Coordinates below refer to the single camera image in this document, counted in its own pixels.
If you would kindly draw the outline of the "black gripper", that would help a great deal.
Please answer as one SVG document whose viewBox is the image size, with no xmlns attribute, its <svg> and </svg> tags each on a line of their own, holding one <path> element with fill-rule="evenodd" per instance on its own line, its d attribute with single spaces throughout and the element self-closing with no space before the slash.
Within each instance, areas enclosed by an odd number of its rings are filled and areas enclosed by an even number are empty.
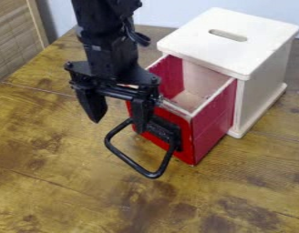
<svg viewBox="0 0 299 233">
<path fill-rule="evenodd" d="M 64 69 L 70 74 L 70 86 L 89 120 L 101 121 L 108 110 L 105 98 L 113 97 L 130 101 L 136 133 L 156 132 L 160 78 L 140 67 L 137 50 L 137 45 L 149 46 L 150 39 L 145 35 L 77 39 L 86 59 L 66 62 Z"/>
</svg>

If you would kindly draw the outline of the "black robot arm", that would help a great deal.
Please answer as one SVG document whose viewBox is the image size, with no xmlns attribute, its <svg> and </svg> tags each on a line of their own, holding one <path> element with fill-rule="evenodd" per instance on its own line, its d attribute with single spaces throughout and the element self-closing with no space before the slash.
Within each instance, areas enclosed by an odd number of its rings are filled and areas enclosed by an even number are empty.
<svg viewBox="0 0 299 233">
<path fill-rule="evenodd" d="M 140 0 L 72 0 L 76 36 L 86 54 L 68 62 L 70 85 L 93 122 L 105 115 L 106 97 L 130 102 L 136 132 L 145 131 L 159 100 L 160 78 L 138 66 L 138 46 L 150 39 L 134 31 L 132 15 Z"/>
</svg>

